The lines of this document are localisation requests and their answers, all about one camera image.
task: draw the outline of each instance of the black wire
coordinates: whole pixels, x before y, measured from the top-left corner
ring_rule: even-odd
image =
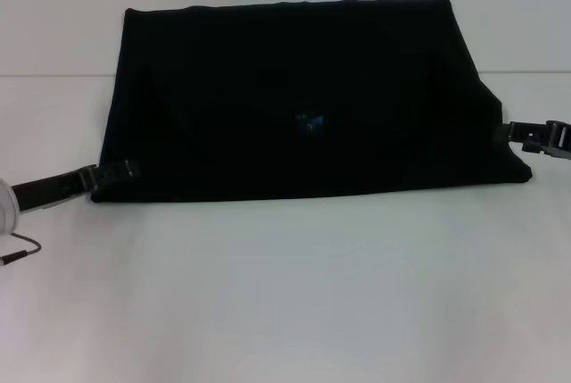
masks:
[[[28,251],[28,255],[37,254],[39,251],[42,250],[42,246],[33,238],[29,238],[18,233],[10,233],[10,236],[20,238],[21,240],[26,240],[27,242],[30,242],[32,245],[36,245],[36,249],[34,249],[33,251]]]

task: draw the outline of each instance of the white wall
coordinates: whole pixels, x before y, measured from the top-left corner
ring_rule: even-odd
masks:
[[[277,1],[0,0],[2,178],[97,161],[126,7]],[[481,71],[571,69],[566,0],[452,2]],[[482,79],[508,120],[571,120],[571,74]],[[571,163],[517,152],[525,185],[26,214],[1,379],[567,383]]]

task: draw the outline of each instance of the black cloth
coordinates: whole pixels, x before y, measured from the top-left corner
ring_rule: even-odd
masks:
[[[127,10],[96,202],[526,182],[449,0]]]

